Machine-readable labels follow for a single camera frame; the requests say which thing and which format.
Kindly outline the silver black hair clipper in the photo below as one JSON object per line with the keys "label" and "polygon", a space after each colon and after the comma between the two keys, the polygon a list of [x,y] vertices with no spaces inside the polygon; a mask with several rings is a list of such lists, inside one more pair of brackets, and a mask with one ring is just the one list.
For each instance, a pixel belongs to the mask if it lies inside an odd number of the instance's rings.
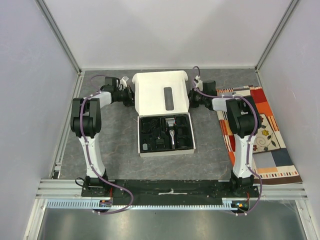
{"label": "silver black hair clipper", "polygon": [[176,143],[175,143],[176,120],[174,117],[168,117],[168,118],[165,118],[165,122],[166,122],[166,129],[170,136],[170,143],[171,143],[172,149],[174,150],[176,148]]}

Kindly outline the small oil bottle black cap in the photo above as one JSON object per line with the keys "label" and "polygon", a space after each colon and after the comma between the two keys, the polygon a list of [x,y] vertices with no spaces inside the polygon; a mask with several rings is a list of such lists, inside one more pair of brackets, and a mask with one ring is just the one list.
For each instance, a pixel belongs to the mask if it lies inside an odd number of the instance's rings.
{"label": "small oil bottle black cap", "polygon": [[144,151],[147,151],[147,150],[148,150],[148,144],[147,144],[147,143],[143,143],[143,144],[142,144],[142,149],[143,149]]}

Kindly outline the black comb guard attachment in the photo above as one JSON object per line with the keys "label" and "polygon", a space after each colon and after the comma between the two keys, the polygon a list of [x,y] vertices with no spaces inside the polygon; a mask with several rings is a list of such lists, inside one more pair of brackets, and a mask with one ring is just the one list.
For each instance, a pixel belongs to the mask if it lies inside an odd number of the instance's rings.
{"label": "black comb guard attachment", "polygon": [[158,137],[154,140],[154,143],[155,143],[155,148],[157,150],[163,150],[166,148],[166,141],[164,138],[162,137]]}

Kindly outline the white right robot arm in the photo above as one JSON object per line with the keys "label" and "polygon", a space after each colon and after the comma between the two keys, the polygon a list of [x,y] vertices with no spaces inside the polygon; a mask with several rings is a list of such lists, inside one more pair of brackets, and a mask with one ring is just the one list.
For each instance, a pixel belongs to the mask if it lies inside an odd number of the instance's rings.
{"label": "white right robot arm", "polygon": [[216,82],[193,80],[193,89],[188,94],[189,106],[205,106],[211,111],[226,113],[231,133],[235,139],[235,160],[231,171],[229,191],[235,197],[242,196],[247,187],[254,183],[254,171],[251,168],[253,145],[262,125],[261,117],[251,95],[218,95]]}

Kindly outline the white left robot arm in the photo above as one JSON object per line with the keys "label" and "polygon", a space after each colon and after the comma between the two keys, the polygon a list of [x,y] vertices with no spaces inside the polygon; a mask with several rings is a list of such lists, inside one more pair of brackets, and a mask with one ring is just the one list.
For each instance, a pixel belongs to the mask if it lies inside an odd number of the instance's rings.
{"label": "white left robot arm", "polygon": [[92,191],[99,197],[110,191],[106,168],[103,164],[99,134],[102,129],[102,108],[112,103],[122,102],[124,106],[134,105],[135,94],[127,84],[127,76],[104,77],[104,85],[95,93],[74,98],[71,106],[70,129],[81,143],[85,163],[86,176],[82,187]]}

